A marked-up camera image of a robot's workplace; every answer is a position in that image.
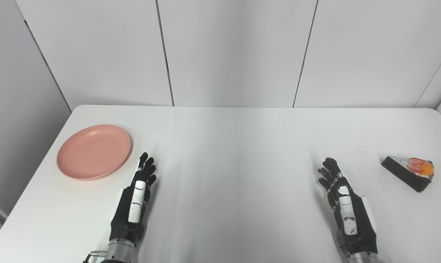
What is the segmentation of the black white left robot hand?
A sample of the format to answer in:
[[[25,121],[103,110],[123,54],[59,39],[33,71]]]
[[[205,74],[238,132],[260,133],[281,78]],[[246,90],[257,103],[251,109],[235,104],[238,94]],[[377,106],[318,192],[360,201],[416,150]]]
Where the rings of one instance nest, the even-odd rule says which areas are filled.
[[[143,218],[157,176],[155,160],[144,152],[129,186],[123,189],[115,215],[111,221],[109,240],[126,239],[137,246],[143,237]]]

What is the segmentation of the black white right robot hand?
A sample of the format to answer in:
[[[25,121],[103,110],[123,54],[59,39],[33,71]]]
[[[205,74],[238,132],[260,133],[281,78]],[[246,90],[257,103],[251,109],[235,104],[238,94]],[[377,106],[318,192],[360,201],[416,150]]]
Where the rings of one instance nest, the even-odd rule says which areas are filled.
[[[318,169],[321,174],[318,181],[326,190],[328,202],[333,210],[339,247],[347,258],[362,253],[376,256],[377,234],[362,197],[354,192],[335,159],[327,157],[322,165],[323,167]]]

